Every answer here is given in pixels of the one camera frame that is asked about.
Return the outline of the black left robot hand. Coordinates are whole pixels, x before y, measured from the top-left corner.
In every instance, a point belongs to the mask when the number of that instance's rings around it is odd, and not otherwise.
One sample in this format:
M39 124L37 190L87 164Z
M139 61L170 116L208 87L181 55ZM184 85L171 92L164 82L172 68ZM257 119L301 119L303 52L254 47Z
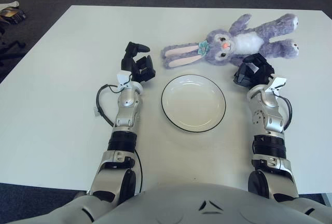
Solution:
M142 57L137 61L134 60L134 57L140 52L150 52L150 48L142 44L129 42L126 47L126 53L121 61L121 69L129 71L132 75L132 81L139 83L142 81L147 82L156 75L150 55Z

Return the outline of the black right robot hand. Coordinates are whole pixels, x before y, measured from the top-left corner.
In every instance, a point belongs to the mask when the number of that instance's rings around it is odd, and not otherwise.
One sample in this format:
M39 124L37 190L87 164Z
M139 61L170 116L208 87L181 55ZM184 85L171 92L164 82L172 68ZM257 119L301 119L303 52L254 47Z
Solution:
M273 78L274 68L260 53L245 57L234 74L233 82L246 88L257 85L267 85L269 79Z

